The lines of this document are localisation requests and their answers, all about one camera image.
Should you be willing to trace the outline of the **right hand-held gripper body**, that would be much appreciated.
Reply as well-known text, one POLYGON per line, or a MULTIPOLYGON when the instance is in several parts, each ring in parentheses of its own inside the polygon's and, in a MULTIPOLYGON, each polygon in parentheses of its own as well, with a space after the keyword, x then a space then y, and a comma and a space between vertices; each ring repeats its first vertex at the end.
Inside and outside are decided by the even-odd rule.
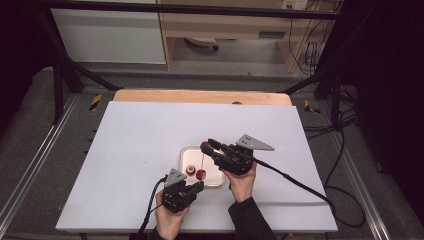
POLYGON ((229 171, 235 175, 244 175, 253 165, 255 150, 274 151, 275 148, 244 134, 235 144, 222 144, 220 150, 214 149, 216 154, 213 161, 220 170, 229 171))

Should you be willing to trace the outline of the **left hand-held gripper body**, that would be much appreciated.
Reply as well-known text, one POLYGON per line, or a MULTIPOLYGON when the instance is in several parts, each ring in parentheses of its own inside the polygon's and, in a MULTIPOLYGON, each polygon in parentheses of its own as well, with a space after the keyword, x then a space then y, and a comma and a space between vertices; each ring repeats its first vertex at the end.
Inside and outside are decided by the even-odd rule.
POLYGON ((172 168, 165 180, 162 205, 173 213, 187 208, 193 201, 193 195, 185 191, 187 176, 172 168))

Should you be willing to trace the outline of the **square white tray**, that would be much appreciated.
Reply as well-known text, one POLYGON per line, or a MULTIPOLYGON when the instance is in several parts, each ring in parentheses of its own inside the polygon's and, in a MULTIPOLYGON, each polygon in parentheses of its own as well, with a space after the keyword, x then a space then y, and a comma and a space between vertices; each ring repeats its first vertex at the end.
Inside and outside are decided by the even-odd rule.
POLYGON ((206 178, 204 180, 198 180, 196 173, 189 176, 186 173, 186 167, 193 165, 196 168, 196 172, 201 168, 202 152, 199 146, 187 146, 181 150, 180 154, 180 171, 184 173, 187 178, 188 184, 194 184, 198 181, 203 181, 206 187, 218 187, 224 183, 225 176, 222 171, 214 164, 211 157, 205 155, 204 157, 204 170, 206 171, 206 178))

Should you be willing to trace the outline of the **person's right hand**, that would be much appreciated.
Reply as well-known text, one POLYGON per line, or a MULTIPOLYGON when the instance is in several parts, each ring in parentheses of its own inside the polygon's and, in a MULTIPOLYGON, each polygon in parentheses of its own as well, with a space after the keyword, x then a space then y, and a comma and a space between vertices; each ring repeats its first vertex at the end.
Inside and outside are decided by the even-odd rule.
POLYGON ((223 171, 230 181, 230 191, 237 203, 249 199, 253 194, 256 178, 257 163, 254 162, 251 169, 244 175, 235 175, 229 171, 223 171))

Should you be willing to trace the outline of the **person's left hand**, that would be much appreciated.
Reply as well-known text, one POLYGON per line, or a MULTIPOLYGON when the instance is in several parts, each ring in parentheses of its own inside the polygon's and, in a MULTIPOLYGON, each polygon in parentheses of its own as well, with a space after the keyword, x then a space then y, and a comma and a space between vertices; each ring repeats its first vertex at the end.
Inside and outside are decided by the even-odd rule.
POLYGON ((189 212, 189 207, 184 210, 173 213, 162 205, 163 191, 160 191, 155 195, 156 199, 156 230, 163 240, 175 240, 185 216, 189 212))

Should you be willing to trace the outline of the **wooden table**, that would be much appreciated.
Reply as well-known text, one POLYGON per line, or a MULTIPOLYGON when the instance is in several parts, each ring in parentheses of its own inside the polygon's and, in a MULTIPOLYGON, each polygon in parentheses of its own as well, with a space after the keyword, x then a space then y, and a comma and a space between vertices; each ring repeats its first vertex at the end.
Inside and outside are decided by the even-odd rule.
POLYGON ((287 94, 238 91, 121 89, 114 101, 291 106, 287 94))

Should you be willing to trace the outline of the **yellow black floor tape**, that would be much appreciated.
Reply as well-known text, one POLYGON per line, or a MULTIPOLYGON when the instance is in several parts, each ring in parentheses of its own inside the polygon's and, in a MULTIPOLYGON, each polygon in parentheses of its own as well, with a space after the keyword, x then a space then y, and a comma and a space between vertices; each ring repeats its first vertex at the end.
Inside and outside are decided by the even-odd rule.
POLYGON ((312 112, 314 114, 321 114, 319 109, 312 108, 308 100, 304 100, 304 110, 306 112, 312 112))
POLYGON ((98 104, 99 104, 99 102, 100 102, 100 100, 101 100, 101 98, 102 98, 102 94, 97 94, 94 98, 93 98, 93 100, 92 100, 92 102, 91 102, 91 105, 90 105, 90 107, 89 107, 89 111, 95 111, 96 110, 96 108, 97 108, 97 106, 98 106, 98 104))

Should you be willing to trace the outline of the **chair caster base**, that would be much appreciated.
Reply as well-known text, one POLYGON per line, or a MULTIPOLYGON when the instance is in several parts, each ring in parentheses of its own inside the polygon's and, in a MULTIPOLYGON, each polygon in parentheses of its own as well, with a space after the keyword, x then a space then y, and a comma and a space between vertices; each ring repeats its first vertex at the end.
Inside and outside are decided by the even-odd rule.
POLYGON ((187 41, 202 47, 211 47, 213 51, 218 51, 219 46, 213 38, 187 38, 187 41))

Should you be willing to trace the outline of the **light wooden desk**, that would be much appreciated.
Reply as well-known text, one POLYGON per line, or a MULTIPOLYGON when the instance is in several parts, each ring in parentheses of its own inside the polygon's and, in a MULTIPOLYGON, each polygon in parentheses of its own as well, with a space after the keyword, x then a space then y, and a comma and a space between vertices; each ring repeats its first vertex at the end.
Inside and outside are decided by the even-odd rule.
MULTIPOLYGON (((159 4, 282 9, 283 0, 156 0, 159 4)), ((336 0, 308 0, 305 10, 330 12, 336 0)), ((323 32, 317 21, 268 17, 219 16, 161 13, 159 19, 168 65, 174 58, 178 38, 271 40, 277 43, 289 73, 298 69, 301 54, 309 41, 319 40, 323 32)))

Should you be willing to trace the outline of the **white cabinet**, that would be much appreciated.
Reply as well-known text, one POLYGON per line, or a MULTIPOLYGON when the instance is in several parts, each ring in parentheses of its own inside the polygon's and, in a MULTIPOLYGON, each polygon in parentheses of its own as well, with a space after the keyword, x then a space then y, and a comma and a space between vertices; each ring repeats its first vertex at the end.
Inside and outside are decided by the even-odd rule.
POLYGON ((74 61, 166 62, 157 13, 52 9, 52 14, 74 61))

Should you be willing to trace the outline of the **white power strip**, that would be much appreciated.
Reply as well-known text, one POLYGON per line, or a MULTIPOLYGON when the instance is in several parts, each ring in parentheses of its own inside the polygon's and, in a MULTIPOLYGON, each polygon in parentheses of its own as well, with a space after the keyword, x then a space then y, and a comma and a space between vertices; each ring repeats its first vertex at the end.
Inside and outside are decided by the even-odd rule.
POLYGON ((305 10, 308 0, 283 0, 282 9, 286 10, 305 10))

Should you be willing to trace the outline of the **black curtain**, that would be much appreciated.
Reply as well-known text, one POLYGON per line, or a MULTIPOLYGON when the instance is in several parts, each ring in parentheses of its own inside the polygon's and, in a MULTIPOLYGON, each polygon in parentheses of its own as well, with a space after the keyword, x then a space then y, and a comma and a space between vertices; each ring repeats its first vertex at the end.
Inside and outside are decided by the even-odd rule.
POLYGON ((0 0, 0 136, 22 104, 33 76, 49 65, 22 0, 0 0))
POLYGON ((377 159, 424 223, 424 0, 379 0, 345 79, 377 159))

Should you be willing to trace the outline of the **aluminium floor rail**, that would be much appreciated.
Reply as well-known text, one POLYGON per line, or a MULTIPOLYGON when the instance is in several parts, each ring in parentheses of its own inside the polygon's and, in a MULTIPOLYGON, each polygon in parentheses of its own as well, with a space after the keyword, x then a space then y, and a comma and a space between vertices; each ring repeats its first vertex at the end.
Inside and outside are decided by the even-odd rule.
POLYGON ((31 188, 34 179, 37 177, 38 172, 42 168, 46 158, 48 157, 52 147, 54 146, 58 136, 62 132, 69 116, 71 115, 76 101, 79 99, 79 94, 72 94, 66 101, 64 107, 64 113, 59 120, 52 125, 49 129, 48 134, 43 139, 42 144, 37 149, 36 154, 32 158, 29 166, 22 175, 20 181, 12 192, 11 196, 7 200, 6 204, 0 211, 0 236, 4 235, 7 231, 8 226, 12 222, 16 212, 23 202, 26 194, 31 188))
POLYGON ((371 194, 368 191, 359 170, 355 166, 353 158, 351 157, 347 147, 344 145, 343 135, 341 133, 333 133, 332 137, 341 150, 341 161, 343 162, 344 169, 353 187, 355 195, 364 209, 366 220, 374 239, 390 240, 390 234, 379 214, 371 194))

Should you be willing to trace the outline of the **black metal frame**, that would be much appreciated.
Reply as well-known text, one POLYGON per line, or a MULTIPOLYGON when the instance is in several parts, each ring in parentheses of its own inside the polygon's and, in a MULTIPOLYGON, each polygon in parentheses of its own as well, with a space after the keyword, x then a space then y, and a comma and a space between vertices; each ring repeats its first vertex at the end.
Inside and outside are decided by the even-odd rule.
POLYGON ((50 55, 54 60, 54 89, 55 89, 55 119, 57 122, 63 114, 61 100, 61 80, 64 80, 72 92, 82 92, 84 86, 77 73, 88 77, 108 90, 120 90, 119 86, 111 84, 85 67, 76 63, 66 53, 60 35, 56 34, 50 23, 45 18, 45 11, 54 9, 94 10, 115 12, 143 12, 143 13, 171 13, 171 14, 197 14, 219 16, 243 16, 243 17, 268 17, 287 19, 319 19, 340 20, 347 19, 349 15, 337 12, 318 12, 306 10, 271 10, 264 8, 243 8, 223 6, 201 5, 177 5, 177 4, 148 4, 148 3, 125 3, 104 1, 77 1, 77 0, 35 0, 33 2, 34 16, 41 29, 46 34, 52 50, 50 55))

